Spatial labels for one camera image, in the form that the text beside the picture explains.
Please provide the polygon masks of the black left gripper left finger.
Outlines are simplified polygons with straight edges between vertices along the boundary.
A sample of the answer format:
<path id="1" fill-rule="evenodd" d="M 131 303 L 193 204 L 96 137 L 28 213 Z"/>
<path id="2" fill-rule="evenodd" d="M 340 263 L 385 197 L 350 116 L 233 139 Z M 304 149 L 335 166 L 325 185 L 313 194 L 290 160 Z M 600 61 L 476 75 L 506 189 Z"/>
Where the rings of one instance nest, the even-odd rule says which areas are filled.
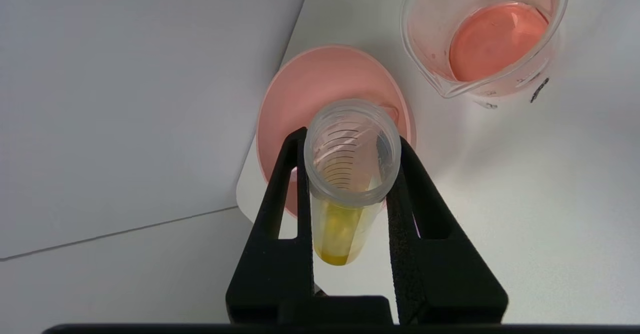
<path id="1" fill-rule="evenodd" d="M 310 190 L 304 162 L 307 129 L 283 141 L 253 228 L 227 288 L 225 302 L 233 324 L 272 324 L 281 304 L 314 294 Z M 297 234 L 281 239 L 291 172 L 297 174 Z"/>

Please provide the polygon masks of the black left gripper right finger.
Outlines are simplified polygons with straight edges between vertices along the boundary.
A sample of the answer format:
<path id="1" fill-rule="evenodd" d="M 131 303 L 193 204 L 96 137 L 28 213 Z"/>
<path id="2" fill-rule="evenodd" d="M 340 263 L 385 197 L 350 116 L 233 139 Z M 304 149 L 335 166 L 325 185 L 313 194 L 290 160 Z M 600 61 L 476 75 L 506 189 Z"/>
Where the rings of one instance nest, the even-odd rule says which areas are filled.
<path id="1" fill-rule="evenodd" d="M 407 324 L 500 324 L 509 298 L 402 138 L 386 196 L 398 320 Z"/>

